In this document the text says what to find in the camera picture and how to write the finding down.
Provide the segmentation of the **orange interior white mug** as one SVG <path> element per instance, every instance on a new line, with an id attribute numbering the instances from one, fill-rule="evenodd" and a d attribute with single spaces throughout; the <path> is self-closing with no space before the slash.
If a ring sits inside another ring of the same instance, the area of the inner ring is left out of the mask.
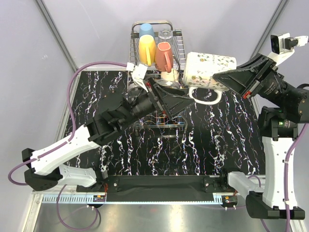
<path id="1" fill-rule="evenodd" d="M 189 52 L 187 54 L 182 82 L 189 87 L 188 94 L 196 103 L 203 105 L 217 104 L 222 93 L 229 88 L 214 80 L 214 75 L 236 69 L 235 57 L 215 54 Z M 213 90 L 217 98 L 213 101 L 201 101 L 193 97 L 193 91 L 202 88 Z"/>

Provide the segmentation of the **pink handled white mug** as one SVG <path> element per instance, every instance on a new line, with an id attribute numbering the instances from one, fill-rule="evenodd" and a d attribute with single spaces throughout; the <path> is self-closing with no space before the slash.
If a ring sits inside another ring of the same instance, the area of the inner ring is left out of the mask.
<path id="1" fill-rule="evenodd" d="M 157 45 L 155 52 L 155 67 L 161 72 L 171 72 L 173 68 L 173 54 L 169 43 L 163 42 Z"/>

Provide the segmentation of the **green interior white mug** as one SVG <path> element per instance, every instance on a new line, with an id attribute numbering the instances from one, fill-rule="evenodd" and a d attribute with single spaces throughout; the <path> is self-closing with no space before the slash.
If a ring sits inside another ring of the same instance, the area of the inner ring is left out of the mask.
<path id="1" fill-rule="evenodd" d="M 172 69 L 171 72 L 162 72 L 160 78 L 166 86 L 180 86 L 179 72 L 176 69 Z"/>

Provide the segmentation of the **light blue plastic cup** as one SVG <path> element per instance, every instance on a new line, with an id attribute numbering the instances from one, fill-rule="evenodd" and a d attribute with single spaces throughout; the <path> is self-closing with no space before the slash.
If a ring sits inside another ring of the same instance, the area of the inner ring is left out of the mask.
<path id="1" fill-rule="evenodd" d="M 151 35 L 153 38 L 155 38 L 155 32 L 151 24 L 144 23 L 140 26 L 139 38 L 144 35 Z"/>

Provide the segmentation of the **pale yellow mug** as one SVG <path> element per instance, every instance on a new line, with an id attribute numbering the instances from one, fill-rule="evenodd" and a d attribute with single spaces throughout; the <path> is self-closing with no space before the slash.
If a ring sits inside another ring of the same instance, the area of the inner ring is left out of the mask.
<path id="1" fill-rule="evenodd" d="M 151 35 L 143 35 L 139 40 L 140 62 L 150 67 L 155 62 L 156 43 Z"/>

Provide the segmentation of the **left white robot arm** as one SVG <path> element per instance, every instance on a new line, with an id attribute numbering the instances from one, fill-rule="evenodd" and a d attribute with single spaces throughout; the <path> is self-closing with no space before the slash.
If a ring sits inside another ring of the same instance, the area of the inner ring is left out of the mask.
<path id="1" fill-rule="evenodd" d="M 126 128 L 153 112 L 173 119 L 193 103 L 186 91 L 164 87 L 152 78 L 146 80 L 146 89 L 132 101 L 122 93 L 114 93 L 102 99 L 94 117 L 71 135 L 40 150 L 26 148 L 22 151 L 28 167 L 24 172 L 25 183 L 35 191 L 61 184 L 98 192 L 104 186 L 101 171 L 69 167 L 64 163 L 118 139 Z"/>

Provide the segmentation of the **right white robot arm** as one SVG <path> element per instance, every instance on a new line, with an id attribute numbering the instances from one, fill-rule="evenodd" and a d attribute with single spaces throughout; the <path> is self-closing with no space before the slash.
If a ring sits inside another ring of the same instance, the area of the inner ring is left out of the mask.
<path id="1" fill-rule="evenodd" d="M 266 158 L 264 187 L 238 170 L 223 170 L 219 179 L 222 191 L 234 189 L 245 199 L 252 218 L 305 218 L 294 193 L 292 153 L 302 136 L 298 125 L 309 124 L 309 92 L 288 84 L 278 72 L 278 66 L 291 56 L 292 52 L 257 54 L 234 70 L 213 75 L 214 80 L 245 99 L 259 95 L 274 104 L 273 108 L 264 106 L 258 117 Z"/>

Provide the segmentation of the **clear glass tumbler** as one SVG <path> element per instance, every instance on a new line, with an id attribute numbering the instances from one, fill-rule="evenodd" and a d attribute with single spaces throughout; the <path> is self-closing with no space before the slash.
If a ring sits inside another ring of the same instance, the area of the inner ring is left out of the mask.
<path id="1" fill-rule="evenodd" d="M 171 46 L 173 45 L 173 32 L 168 29 L 159 31 L 158 33 L 158 43 L 167 42 Z"/>

